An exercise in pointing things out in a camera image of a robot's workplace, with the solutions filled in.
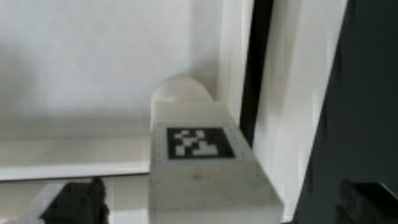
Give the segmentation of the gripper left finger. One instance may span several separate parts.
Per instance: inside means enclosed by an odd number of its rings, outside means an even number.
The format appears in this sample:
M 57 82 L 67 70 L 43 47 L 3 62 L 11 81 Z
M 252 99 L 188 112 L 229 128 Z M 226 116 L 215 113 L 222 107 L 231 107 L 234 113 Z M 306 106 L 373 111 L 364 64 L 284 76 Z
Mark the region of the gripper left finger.
M 43 211 L 30 210 L 12 224 L 110 224 L 103 180 L 67 182 Z

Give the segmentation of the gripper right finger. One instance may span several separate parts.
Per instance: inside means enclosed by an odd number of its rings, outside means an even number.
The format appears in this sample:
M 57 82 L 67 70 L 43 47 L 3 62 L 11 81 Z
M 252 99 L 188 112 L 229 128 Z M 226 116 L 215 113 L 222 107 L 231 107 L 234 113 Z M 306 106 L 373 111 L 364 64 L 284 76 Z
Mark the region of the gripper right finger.
M 336 224 L 398 224 L 398 182 L 339 184 Z

